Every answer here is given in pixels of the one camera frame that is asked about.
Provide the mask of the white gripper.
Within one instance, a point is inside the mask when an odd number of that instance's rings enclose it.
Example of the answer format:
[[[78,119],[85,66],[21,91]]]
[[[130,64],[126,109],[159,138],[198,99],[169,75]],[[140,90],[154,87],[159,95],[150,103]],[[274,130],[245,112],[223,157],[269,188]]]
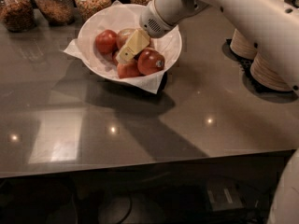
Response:
[[[154,0],[143,8],[139,25],[142,29],[136,29],[117,51],[115,59],[118,63],[125,64],[127,61],[131,61],[150,44],[150,37],[161,38],[170,32],[170,26],[158,14]]]

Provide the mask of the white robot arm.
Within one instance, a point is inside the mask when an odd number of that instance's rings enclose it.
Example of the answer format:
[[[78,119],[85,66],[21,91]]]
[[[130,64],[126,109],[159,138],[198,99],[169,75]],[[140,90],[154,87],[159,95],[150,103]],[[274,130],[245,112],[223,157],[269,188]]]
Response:
[[[161,38],[182,20],[212,5],[270,62],[293,90],[299,90],[299,11],[281,0],[152,0],[140,29],[126,41],[117,60],[132,60],[151,38]]]

